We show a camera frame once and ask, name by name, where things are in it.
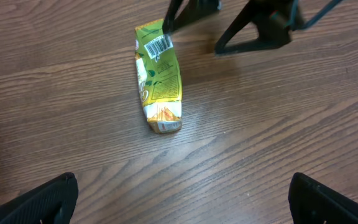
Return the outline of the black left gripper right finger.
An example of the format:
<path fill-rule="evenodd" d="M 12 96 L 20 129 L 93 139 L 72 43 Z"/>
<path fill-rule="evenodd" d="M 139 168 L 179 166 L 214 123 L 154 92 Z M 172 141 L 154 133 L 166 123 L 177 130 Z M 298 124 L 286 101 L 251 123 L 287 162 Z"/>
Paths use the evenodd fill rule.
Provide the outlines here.
<path fill-rule="evenodd" d="M 358 203 L 301 172 L 292 177 L 288 202 L 294 223 L 358 224 Z"/>

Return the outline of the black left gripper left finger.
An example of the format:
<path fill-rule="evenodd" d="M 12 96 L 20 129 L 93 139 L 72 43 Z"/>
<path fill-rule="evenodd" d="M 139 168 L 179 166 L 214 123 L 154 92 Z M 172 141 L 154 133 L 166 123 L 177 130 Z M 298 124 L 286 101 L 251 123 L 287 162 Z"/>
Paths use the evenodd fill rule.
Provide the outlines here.
<path fill-rule="evenodd" d="M 74 173 L 63 173 L 1 205 L 0 224 L 69 224 L 78 194 Z"/>

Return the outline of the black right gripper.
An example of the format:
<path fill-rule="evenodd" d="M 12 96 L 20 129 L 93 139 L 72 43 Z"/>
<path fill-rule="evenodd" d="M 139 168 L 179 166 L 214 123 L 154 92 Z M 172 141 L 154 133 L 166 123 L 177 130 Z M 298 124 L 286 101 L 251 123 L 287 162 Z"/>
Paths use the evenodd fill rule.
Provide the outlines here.
<path fill-rule="evenodd" d="M 222 8 L 220 0 L 189 0 L 182 12 L 176 16 L 183 0 L 171 0 L 163 25 L 164 34 L 200 19 L 218 13 Z M 228 42 L 246 25 L 253 23 L 258 38 L 239 44 Z M 291 32 L 305 24 L 298 3 L 294 0 L 250 0 L 216 42 L 216 55 L 238 54 L 260 50 L 278 49 L 291 42 Z"/>

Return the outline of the green yellow snack packet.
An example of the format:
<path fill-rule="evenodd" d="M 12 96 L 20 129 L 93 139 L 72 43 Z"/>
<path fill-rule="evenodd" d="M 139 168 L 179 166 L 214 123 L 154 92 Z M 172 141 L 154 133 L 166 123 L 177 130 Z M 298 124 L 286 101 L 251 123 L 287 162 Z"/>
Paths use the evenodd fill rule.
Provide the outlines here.
<path fill-rule="evenodd" d="M 163 19 L 135 28 L 135 65 L 142 109 L 156 133 L 181 129 L 182 82 L 171 37 Z"/>

